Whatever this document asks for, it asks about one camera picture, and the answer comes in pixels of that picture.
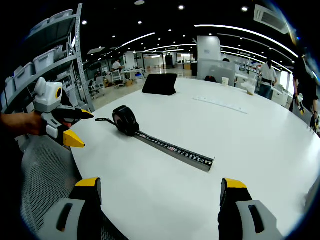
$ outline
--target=hand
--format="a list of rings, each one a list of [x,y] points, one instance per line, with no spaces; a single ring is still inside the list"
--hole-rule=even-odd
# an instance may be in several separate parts
[[[0,117],[4,127],[7,128],[14,137],[25,134],[46,134],[46,126],[44,125],[40,112],[1,114]],[[72,126],[71,123],[62,122],[62,124],[68,128]]]

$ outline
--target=tape measure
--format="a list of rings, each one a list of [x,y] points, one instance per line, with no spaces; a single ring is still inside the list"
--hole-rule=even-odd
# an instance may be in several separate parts
[[[215,158],[212,159],[210,157],[186,150],[182,147],[159,140],[140,131],[140,126],[137,123],[136,117],[129,107],[118,107],[113,111],[112,117],[114,122],[108,118],[97,118],[95,120],[107,121],[115,125],[120,132],[126,134],[127,136],[135,137],[136,139],[162,151],[163,153],[168,154],[175,159],[178,159],[202,171],[209,172],[211,169]]]

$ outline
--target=table surface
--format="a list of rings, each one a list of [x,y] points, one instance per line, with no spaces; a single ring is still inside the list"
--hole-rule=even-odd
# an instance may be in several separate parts
[[[231,178],[246,184],[275,215],[280,232],[289,234],[318,174],[319,137],[284,107],[242,89],[186,78],[174,87],[172,96],[134,92],[94,116],[112,119],[113,110],[126,105],[146,134],[215,157],[211,170],[125,136],[108,122],[82,120],[72,129],[86,146],[72,151],[83,178],[101,178],[103,212],[130,240],[218,239],[221,181]]]
[[[139,69],[131,69],[131,70],[127,70],[127,71],[121,71],[122,74],[128,74],[128,73],[132,73],[132,72],[139,72],[142,71],[143,68],[139,68]]]

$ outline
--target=paper cup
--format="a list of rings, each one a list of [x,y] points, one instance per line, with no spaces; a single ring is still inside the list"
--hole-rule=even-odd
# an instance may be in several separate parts
[[[223,76],[222,77],[222,85],[228,86],[228,84],[229,84],[229,78]]]

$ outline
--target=linear ceiling light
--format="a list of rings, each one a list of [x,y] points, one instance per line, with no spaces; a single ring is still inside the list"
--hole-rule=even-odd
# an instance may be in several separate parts
[[[192,43],[192,44],[180,44],[180,45],[170,45],[170,46],[160,46],[152,49],[145,50],[146,52],[152,51],[152,50],[157,50],[157,49],[165,49],[165,48],[172,48],[172,47],[180,47],[180,46],[196,46],[197,44]]]
[[[184,49],[168,50],[168,51],[163,51],[163,53],[167,53],[167,52],[176,52],[176,51],[184,51]]]
[[[140,40],[140,39],[143,39],[143,38],[149,37],[149,36],[151,36],[151,35],[154,35],[154,34],[156,34],[156,33],[153,32],[153,33],[150,33],[150,34],[147,34],[147,35],[138,37],[138,38],[136,38],[136,39],[133,39],[133,40],[131,40],[131,41],[128,41],[127,43],[122,44],[120,47],[116,48],[115,50],[117,50],[117,49],[119,49],[119,48],[122,48],[123,46],[128,45],[128,44],[130,44],[130,43],[133,43],[133,42],[135,42],[135,41],[138,41],[138,40]]]
[[[299,56],[297,54],[295,54],[293,51],[291,51],[289,48],[287,48],[285,45],[281,44],[280,42],[277,42],[276,40],[273,40],[272,38],[262,35],[260,33],[257,33],[255,31],[251,31],[251,30],[247,30],[244,28],[240,28],[240,27],[235,27],[235,26],[225,26],[225,25],[213,25],[213,24],[200,24],[200,25],[194,25],[196,28],[198,27],[213,27],[213,28],[225,28],[225,29],[234,29],[234,30],[239,30],[239,31],[243,31],[249,34],[254,34],[256,36],[259,36],[261,38],[267,39],[270,42],[273,42],[274,44],[277,44],[278,46],[282,47],[283,49],[287,50],[289,53],[291,53],[292,55],[294,55],[296,58],[298,58]]]
[[[252,52],[252,51],[247,51],[247,50],[240,49],[240,48],[236,48],[236,47],[232,47],[232,46],[222,46],[222,45],[221,45],[220,47],[221,47],[221,48],[234,49],[234,50],[246,52],[246,53],[249,53],[249,54],[257,55],[257,56],[259,56],[260,58],[267,59],[265,56],[259,55],[259,54],[257,54],[257,53]]]
[[[249,60],[252,59],[252,57],[245,56],[245,55],[241,55],[241,54],[238,54],[238,53],[233,53],[233,52],[229,52],[229,51],[221,51],[221,52],[222,52],[222,53],[225,53],[225,54],[232,54],[232,55],[240,56],[240,57],[242,57],[242,58],[246,58],[246,59],[249,59]],[[265,64],[264,61],[260,61],[260,60],[257,60],[257,59],[252,59],[252,60],[256,60],[257,62],[261,62],[261,63]],[[276,68],[275,66],[271,66],[271,67],[273,67],[275,70],[281,72],[281,70],[279,70],[279,69]]]

